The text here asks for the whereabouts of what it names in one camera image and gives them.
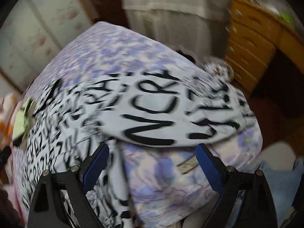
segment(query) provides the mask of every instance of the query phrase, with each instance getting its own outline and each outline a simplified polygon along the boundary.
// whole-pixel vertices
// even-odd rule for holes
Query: black and white blanket
[[[22,202],[28,210],[43,170],[66,171],[108,140],[107,167],[89,193],[106,227],[133,227],[117,140],[196,146],[228,138],[256,121],[239,90],[202,72],[103,75],[57,94],[59,86],[57,79],[45,88],[34,112]]]

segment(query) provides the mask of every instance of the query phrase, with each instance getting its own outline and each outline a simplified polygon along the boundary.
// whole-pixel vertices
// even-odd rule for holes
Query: beige tag
[[[186,174],[189,171],[193,170],[198,165],[199,163],[197,162],[196,156],[193,155],[191,158],[188,158],[185,162],[179,164],[177,168],[180,173]]]

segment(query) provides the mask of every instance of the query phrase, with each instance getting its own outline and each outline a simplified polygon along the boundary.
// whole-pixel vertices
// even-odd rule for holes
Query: blue gripper pad
[[[211,185],[211,188],[218,192],[222,193],[224,190],[224,186],[222,184],[222,178],[220,173],[218,172],[216,166],[213,164],[212,159],[207,155],[201,145],[196,146],[196,159],[200,164],[208,182]]]
[[[109,147],[104,145],[101,151],[96,155],[92,163],[90,164],[88,170],[83,175],[82,191],[86,193],[94,188],[97,179],[107,164],[109,158]]]

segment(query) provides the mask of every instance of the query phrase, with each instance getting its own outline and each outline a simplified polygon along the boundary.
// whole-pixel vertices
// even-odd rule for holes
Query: desk
[[[288,24],[245,0],[231,2],[225,60],[235,80],[282,110],[280,139],[304,155],[304,40]]]

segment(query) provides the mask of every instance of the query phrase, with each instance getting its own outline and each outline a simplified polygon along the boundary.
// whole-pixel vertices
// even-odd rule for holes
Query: bed sheet
[[[38,99],[43,88],[58,77],[62,89],[102,74],[141,69],[198,69],[170,48],[123,27],[98,22],[68,44],[42,71],[25,98]],[[260,152],[258,123],[214,145],[214,154],[237,169]],[[208,202],[214,195],[199,167],[182,174],[177,165],[191,158],[192,148],[155,149],[125,143],[124,166],[134,206],[145,227],[169,226]],[[14,157],[20,164],[22,157]]]

